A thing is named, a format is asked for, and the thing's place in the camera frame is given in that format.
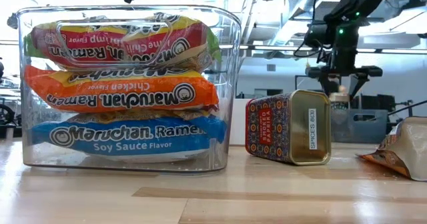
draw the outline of white label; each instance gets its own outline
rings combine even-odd
[[[315,109],[308,109],[308,143],[310,150],[318,149],[317,113]]]
[[[393,129],[390,131],[389,135],[395,135],[395,134],[397,134],[399,124],[397,124],[395,127],[393,127]]]

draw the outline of tin can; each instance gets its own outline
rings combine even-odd
[[[323,165],[331,157],[330,100],[297,90],[246,105],[246,150],[295,165]]]

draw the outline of plastic bin handle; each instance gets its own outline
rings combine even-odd
[[[169,39],[172,32],[172,24],[168,20],[158,21],[155,19],[84,19],[84,20],[67,20],[67,21],[57,21],[56,22],[56,36],[57,40],[60,43],[60,48],[62,48],[65,57],[70,61],[70,63],[84,67],[85,65],[97,65],[97,62],[100,61],[80,61],[76,60],[71,56],[70,50],[61,35],[61,28],[64,26],[100,26],[100,25],[167,25],[167,33],[163,40],[161,41],[161,45],[157,48],[154,56],[152,56],[147,61],[132,61],[132,60],[118,60],[118,61],[102,61],[100,66],[126,66],[126,65],[151,65],[155,62],[157,57],[159,56],[160,51],[164,48],[166,41]]]
[[[363,120],[359,121],[359,120],[355,119],[355,117],[359,116],[359,115],[361,115],[361,116],[373,116],[373,118],[371,118],[369,120],[366,120],[366,121],[363,121]],[[377,116],[376,113],[355,113],[355,114],[353,114],[353,118],[352,119],[355,122],[377,122],[378,121],[378,116]]]

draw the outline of blue ramen package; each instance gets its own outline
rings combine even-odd
[[[32,143],[50,143],[114,161],[191,159],[222,143],[226,124],[205,111],[141,110],[82,113],[32,128]]]

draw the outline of grey storage bin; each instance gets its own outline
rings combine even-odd
[[[341,143],[381,143],[386,137],[387,110],[332,110],[332,141]]]

